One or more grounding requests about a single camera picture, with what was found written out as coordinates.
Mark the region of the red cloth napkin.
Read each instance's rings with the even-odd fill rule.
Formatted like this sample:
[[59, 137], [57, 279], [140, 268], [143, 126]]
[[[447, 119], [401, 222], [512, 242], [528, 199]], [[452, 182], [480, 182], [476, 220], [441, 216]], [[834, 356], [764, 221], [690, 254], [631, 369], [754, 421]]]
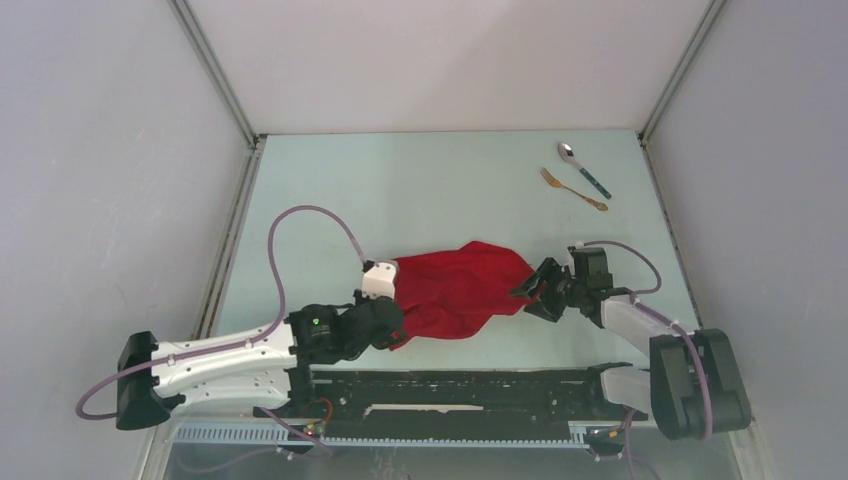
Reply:
[[535, 269], [515, 251], [481, 241], [454, 249], [398, 257], [395, 299], [407, 338], [462, 340], [494, 316], [514, 315], [529, 300], [511, 291]]

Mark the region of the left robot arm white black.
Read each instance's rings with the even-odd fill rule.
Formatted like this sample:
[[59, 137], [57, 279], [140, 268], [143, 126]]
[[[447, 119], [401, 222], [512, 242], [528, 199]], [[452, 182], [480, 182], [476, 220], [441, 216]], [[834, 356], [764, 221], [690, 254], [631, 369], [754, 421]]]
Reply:
[[132, 431], [200, 411], [283, 408], [304, 416], [316, 403], [311, 368], [357, 359], [406, 337], [392, 299], [312, 304], [276, 327], [197, 342], [134, 334], [119, 359], [116, 426]]

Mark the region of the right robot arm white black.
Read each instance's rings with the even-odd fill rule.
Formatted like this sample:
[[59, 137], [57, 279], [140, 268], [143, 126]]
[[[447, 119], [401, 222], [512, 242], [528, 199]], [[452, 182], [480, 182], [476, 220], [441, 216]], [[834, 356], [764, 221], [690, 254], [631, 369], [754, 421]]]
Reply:
[[687, 328], [649, 306], [643, 298], [661, 289], [662, 276], [626, 244], [621, 249], [641, 260], [655, 283], [641, 290], [617, 286], [605, 251], [610, 244], [596, 240], [571, 246], [565, 265], [548, 257], [510, 293], [527, 300], [527, 313], [552, 323], [574, 309], [647, 357], [646, 368], [605, 368], [581, 392], [585, 411], [606, 418], [620, 406], [636, 410], [652, 418], [669, 440], [706, 440], [747, 429], [752, 407], [728, 335], [720, 329]]

